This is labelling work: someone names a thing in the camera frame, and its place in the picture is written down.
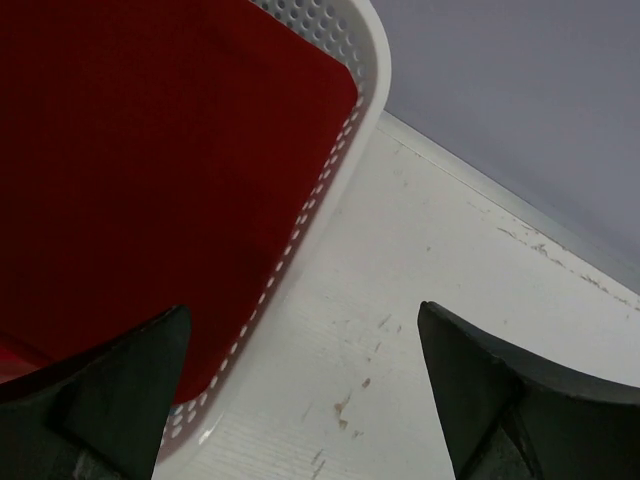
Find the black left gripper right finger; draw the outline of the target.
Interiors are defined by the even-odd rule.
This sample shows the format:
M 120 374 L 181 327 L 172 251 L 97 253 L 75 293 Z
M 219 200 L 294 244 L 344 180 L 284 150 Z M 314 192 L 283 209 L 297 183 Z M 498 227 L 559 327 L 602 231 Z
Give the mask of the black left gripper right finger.
M 435 302 L 418 329 L 457 479 L 636 479 L 639 390 L 491 335 Z

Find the dark red t shirt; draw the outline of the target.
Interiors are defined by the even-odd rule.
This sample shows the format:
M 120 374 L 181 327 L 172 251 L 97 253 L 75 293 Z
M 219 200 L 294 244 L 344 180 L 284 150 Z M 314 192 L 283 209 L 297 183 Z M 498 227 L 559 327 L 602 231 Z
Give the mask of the dark red t shirt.
M 357 101 L 327 1 L 1 5 L 1 348 L 37 367 L 174 306 L 175 401 L 239 337 Z

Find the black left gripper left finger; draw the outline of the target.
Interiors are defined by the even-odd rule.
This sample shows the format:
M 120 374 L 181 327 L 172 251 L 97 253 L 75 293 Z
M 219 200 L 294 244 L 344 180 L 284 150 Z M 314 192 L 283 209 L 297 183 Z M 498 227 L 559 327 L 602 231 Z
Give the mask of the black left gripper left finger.
M 191 334 L 175 306 L 1 386 L 4 479 L 149 479 Z

